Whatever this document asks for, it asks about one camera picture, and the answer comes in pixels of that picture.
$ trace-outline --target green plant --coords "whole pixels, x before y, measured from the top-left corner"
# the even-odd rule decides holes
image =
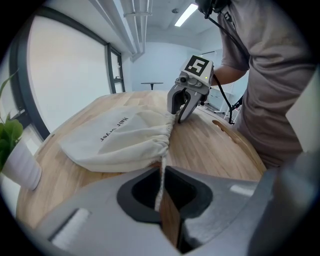
[[[16,71],[7,80],[5,80],[0,87],[0,99],[2,92],[7,82],[17,73]],[[10,153],[14,150],[15,146],[20,140],[24,131],[22,124],[18,120],[10,120],[10,113],[7,115],[5,121],[1,118],[0,114],[0,172],[2,171],[5,162],[7,161]]]

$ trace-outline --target round wooden table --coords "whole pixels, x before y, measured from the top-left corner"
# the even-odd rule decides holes
[[[141,91],[102,96],[51,133],[35,154],[42,167],[39,185],[34,191],[21,188],[16,217],[35,228],[48,212],[80,188],[120,175],[91,172],[75,164],[60,149],[58,142],[68,132],[102,112],[135,105],[167,109],[167,92]],[[170,136],[167,164],[219,177],[259,180],[261,170],[213,120],[221,121],[221,118],[198,107],[184,123],[176,123]]]

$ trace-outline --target pipe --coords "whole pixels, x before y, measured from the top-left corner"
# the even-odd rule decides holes
[[[149,10],[149,0],[140,0],[140,12],[147,13],[148,10]],[[141,19],[142,53],[145,53],[148,16],[141,16],[140,19]]]
[[[120,0],[121,1],[121,5],[122,5],[122,9],[124,14],[131,14],[131,13],[135,13],[135,4],[134,4],[134,0]],[[128,22],[128,26],[129,29],[131,31],[132,37],[133,37],[133,42],[136,48],[136,51],[138,54],[141,53],[141,49],[140,49],[140,44],[139,44],[139,37],[138,37],[138,29],[137,29],[137,20],[135,16],[127,16],[126,20]]]
[[[99,6],[103,9],[107,17],[111,20],[115,27],[115,32],[119,33],[120,38],[124,41],[126,46],[128,47],[131,54],[137,53],[135,47],[133,46],[129,36],[128,32],[125,28],[125,25],[123,23],[122,17],[119,15],[119,12],[117,10],[117,7],[114,3],[114,1],[110,0],[96,0],[97,3],[99,3]]]

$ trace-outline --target gray t-shirt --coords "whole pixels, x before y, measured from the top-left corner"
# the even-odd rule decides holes
[[[302,151],[285,117],[315,71],[312,54],[290,18],[272,1],[232,0],[218,15],[247,53],[221,33],[221,64],[247,71],[248,85],[235,128],[254,146],[267,167],[280,166]]]

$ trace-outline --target white pot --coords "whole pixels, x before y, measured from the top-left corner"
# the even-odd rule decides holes
[[[34,190],[39,184],[42,168],[25,142],[20,140],[6,160],[2,173],[21,187]]]

